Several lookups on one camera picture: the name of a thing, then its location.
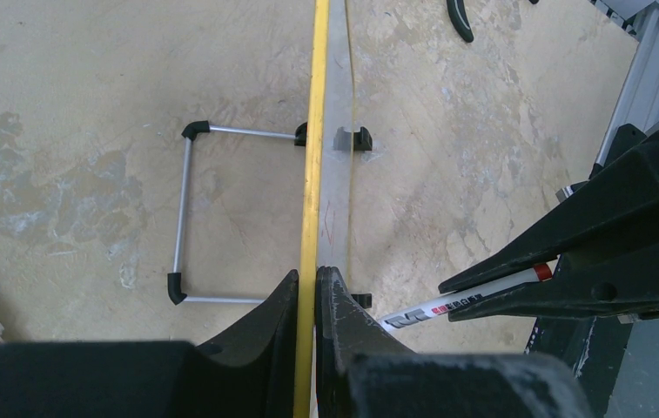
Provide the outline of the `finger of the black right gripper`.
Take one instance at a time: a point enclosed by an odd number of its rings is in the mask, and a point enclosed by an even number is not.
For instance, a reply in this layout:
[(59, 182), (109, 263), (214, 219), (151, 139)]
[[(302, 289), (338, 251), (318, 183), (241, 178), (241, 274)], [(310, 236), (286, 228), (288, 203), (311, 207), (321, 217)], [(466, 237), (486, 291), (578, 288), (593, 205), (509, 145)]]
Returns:
[(488, 316), (659, 319), (659, 243), (610, 260), (558, 269), (554, 278), (519, 285), (448, 313), (449, 321)]
[(603, 168), (498, 253), (441, 282), (438, 290), (460, 291), (527, 270), (658, 206), (656, 131)]

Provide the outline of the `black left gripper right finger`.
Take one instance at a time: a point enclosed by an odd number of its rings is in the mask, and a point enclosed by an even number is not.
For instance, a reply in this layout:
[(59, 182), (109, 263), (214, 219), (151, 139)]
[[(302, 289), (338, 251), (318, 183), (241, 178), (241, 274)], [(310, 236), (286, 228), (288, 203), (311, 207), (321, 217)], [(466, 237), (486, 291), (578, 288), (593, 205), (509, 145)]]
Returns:
[(374, 321), (336, 267), (316, 279), (318, 417), (590, 417), (544, 354), (417, 354)]

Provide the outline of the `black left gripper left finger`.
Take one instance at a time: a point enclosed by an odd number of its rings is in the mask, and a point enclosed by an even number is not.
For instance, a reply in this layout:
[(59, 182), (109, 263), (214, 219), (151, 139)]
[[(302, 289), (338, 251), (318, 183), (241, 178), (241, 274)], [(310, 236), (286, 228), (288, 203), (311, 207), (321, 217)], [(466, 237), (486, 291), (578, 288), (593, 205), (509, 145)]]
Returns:
[(210, 340), (0, 345), (0, 417), (288, 417), (296, 271)]

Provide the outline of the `red whiteboard marker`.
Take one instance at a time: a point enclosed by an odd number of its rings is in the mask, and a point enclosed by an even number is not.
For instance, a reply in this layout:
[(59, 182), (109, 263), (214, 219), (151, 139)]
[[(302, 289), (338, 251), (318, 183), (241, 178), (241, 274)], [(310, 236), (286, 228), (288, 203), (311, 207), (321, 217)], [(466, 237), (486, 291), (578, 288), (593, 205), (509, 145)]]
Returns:
[(502, 293), (520, 285), (538, 283), (550, 280), (553, 272), (547, 264), (541, 264), (518, 273), (513, 273), (498, 280), (471, 287), (466, 290), (447, 293), (438, 298), (431, 299), (390, 313), (377, 320), (387, 332), (409, 327), (419, 322), (448, 314), (450, 312), (478, 304), (489, 299), (492, 295)]

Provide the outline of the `yellow-framed whiteboard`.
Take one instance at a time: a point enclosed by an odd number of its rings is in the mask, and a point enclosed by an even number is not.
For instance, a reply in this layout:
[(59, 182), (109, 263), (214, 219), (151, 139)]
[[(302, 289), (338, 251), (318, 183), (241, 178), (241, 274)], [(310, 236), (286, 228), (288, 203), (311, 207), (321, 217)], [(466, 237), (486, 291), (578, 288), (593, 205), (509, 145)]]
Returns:
[(348, 417), (351, 340), (368, 341), (368, 293), (344, 280), (350, 255), (353, 156), (372, 140), (354, 122), (346, 3), (318, 1), (313, 30), (299, 268), (225, 331), (205, 356), (198, 417)]

